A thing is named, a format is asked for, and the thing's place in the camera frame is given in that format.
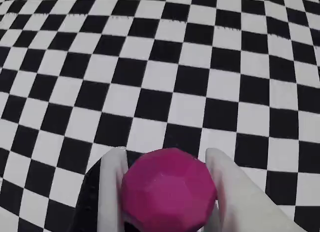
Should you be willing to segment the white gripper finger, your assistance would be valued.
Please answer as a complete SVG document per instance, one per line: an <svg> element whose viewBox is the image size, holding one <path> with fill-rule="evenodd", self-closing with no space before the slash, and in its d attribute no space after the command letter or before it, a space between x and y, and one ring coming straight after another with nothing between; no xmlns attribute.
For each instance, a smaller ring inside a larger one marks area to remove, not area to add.
<svg viewBox="0 0 320 232"><path fill-rule="evenodd" d="M72 231L124 231L120 190L128 170L124 147L112 148L85 174Z"/></svg>
<svg viewBox="0 0 320 232"><path fill-rule="evenodd" d="M204 231L297 231L297 224L223 151L208 148L205 154L217 205Z"/></svg>

